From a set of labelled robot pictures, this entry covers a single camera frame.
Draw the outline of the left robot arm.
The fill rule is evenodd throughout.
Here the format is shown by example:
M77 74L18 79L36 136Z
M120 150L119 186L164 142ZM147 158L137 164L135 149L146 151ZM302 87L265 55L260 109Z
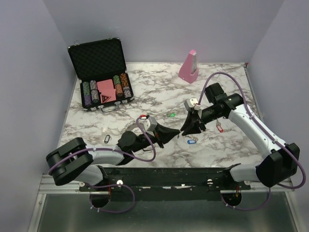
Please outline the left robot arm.
M135 153L147 147L155 150L155 145L163 148L179 134L177 129L146 119L129 124L114 146L88 146L81 137L76 137L46 156L48 174L57 186L77 180L101 191L107 185L102 164L121 166L133 160L146 162L146 159L138 158Z

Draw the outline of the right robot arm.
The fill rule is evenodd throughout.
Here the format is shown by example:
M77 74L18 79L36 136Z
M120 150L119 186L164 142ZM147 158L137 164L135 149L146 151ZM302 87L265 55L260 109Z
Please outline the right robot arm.
M197 99L191 98L184 105L188 115L181 128L182 135L205 131L206 124L219 118L227 118L236 124L258 149L263 161L259 164L235 164L222 177L227 189L234 189L242 181L260 182L273 187L293 176L297 171L300 149L295 143L287 144L276 136L252 110L245 106L243 98L235 93L227 95L219 83L205 89L212 105L201 109Z

